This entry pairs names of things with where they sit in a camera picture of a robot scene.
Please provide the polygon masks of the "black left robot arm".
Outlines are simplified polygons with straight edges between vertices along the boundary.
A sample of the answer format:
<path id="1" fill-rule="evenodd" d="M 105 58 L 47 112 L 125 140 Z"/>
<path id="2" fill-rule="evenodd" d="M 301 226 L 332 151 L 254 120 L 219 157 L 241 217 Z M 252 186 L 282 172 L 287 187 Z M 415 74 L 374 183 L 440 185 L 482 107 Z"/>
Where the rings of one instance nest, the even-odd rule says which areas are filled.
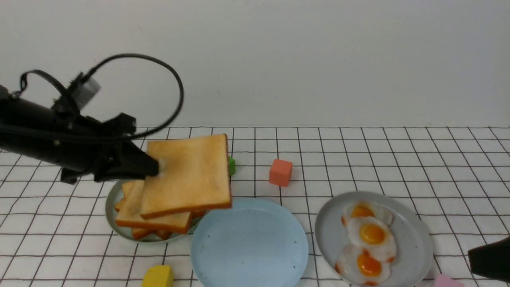
<path id="1" fill-rule="evenodd" d="M 105 141 L 134 133 L 134 122 L 124 113 L 106 122 L 82 115 L 71 120 L 65 112 L 14 98 L 1 87 L 1 149 L 60 167 L 60 180 L 67 184 L 89 174 L 95 182 L 158 175 L 158 160 L 131 140 Z"/>

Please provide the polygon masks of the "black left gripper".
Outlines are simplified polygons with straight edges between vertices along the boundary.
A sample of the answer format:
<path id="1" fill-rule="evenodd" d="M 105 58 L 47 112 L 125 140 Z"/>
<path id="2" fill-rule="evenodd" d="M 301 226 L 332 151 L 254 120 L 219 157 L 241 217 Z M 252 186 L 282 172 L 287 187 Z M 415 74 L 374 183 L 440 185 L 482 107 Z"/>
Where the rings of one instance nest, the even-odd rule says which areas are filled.
<path id="1" fill-rule="evenodd" d="M 71 134 L 99 137 L 95 143 L 85 140 L 62 141 L 56 146 L 54 164 L 62 168 L 60 181 L 75 184 L 78 178 L 92 175 L 95 182 L 118 179 L 144 180 L 160 173 L 158 160 L 137 147 L 131 140 L 106 142 L 108 136 L 131 136 L 136 131 L 135 118 L 125 113 L 106 122 L 82 117 L 73 123 Z"/>

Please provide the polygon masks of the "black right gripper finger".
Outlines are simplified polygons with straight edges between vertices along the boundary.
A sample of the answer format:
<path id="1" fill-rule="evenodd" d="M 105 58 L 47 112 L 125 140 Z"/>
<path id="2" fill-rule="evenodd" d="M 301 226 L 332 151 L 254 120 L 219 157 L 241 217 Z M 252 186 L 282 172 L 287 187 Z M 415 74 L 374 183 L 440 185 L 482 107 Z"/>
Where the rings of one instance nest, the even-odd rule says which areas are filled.
<path id="1" fill-rule="evenodd" d="M 510 281 L 510 238 L 468 251 L 472 274 L 502 282 Z"/>

